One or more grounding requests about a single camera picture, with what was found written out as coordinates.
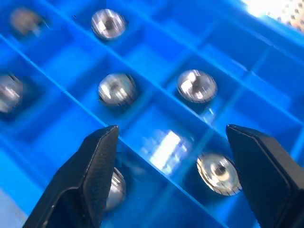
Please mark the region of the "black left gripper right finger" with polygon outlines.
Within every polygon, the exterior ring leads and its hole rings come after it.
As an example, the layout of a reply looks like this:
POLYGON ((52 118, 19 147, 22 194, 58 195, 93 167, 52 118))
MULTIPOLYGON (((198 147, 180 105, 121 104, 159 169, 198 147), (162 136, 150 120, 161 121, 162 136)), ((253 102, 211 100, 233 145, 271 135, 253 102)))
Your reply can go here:
POLYGON ((272 136, 228 124, 246 199, 261 228, 304 228, 304 168, 272 136))

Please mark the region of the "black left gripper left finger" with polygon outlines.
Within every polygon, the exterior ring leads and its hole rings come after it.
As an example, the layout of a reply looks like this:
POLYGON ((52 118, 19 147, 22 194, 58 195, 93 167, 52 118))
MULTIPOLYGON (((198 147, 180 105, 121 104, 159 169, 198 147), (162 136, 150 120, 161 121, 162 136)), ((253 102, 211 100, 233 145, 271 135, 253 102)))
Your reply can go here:
POLYGON ((100 228, 118 132, 112 125, 88 135, 55 173, 22 228, 100 228))

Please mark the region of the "metal nut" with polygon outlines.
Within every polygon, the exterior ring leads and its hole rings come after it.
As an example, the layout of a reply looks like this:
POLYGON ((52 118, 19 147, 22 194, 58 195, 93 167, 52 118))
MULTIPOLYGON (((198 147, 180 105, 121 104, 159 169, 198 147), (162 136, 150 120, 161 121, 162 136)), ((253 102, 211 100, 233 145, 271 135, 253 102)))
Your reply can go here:
POLYGON ((11 28, 18 36, 38 35, 40 27, 45 24, 42 16, 25 7, 13 10, 9 22, 11 28))
POLYGON ((93 14, 91 28, 97 37, 111 40, 126 31, 126 21, 121 14, 112 9, 101 9, 93 14))
POLYGON ((98 85, 98 98, 108 106, 131 105, 136 93, 134 79, 124 73, 108 74, 98 85))
POLYGON ((227 157, 216 153, 202 154, 196 164, 202 180, 217 194, 233 196, 242 191, 239 173, 227 157))
POLYGON ((23 83, 13 74, 0 75, 0 112, 10 113, 23 97, 23 83))
POLYGON ((126 182, 121 172, 114 168, 110 191, 106 200, 106 211, 114 210, 124 201, 126 196, 126 182))
POLYGON ((192 103, 206 103, 216 96, 218 87, 212 76, 191 69, 179 75, 177 90, 184 99, 192 103))

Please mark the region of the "blue compartment tray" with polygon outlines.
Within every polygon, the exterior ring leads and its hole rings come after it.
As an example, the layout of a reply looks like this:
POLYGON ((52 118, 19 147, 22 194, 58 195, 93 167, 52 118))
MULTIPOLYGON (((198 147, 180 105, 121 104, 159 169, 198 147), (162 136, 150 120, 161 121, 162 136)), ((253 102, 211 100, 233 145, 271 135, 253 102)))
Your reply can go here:
POLYGON ((261 228, 244 193, 206 186, 197 157, 232 158, 226 126, 275 137, 304 168, 304 33, 241 0, 0 0, 0 75, 26 91, 0 113, 0 228, 22 228, 53 175, 83 139, 119 127, 117 167, 126 197, 101 228, 261 228), (18 36, 13 10, 42 16, 38 35, 18 36), (126 21, 118 38, 97 37, 91 18, 111 9, 126 21), (196 69, 215 80, 206 103, 177 90, 196 69), (98 85, 130 75, 134 102, 108 106, 98 85))

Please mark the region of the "perforated metal tray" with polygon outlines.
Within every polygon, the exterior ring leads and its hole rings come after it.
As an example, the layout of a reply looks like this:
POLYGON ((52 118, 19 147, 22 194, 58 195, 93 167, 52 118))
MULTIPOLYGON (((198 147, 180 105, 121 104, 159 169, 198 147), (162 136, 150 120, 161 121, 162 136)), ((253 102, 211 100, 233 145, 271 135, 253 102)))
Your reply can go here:
POLYGON ((241 0, 253 16, 267 16, 304 33, 304 0, 241 0))

